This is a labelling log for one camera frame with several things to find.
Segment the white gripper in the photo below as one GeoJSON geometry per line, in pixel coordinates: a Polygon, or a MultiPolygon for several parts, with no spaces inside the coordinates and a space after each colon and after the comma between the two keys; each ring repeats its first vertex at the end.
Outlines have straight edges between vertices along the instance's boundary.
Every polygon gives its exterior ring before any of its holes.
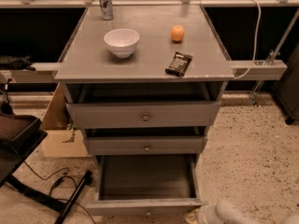
{"type": "Polygon", "coordinates": [[[198,221],[196,217],[186,216],[185,220],[188,224],[217,224],[217,215],[215,207],[212,205],[204,205],[198,209],[198,221]]]}

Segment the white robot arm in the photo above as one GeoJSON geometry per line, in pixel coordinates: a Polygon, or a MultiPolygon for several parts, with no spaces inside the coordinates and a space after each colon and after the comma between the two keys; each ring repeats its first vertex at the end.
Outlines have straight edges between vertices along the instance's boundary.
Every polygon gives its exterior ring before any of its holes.
{"type": "MultiPolygon", "coordinates": [[[[227,200],[220,200],[216,204],[204,204],[192,210],[186,215],[185,222],[186,224],[275,224],[262,223],[248,217],[227,200]]],[[[299,224],[299,215],[285,217],[277,224],[299,224]]]]}

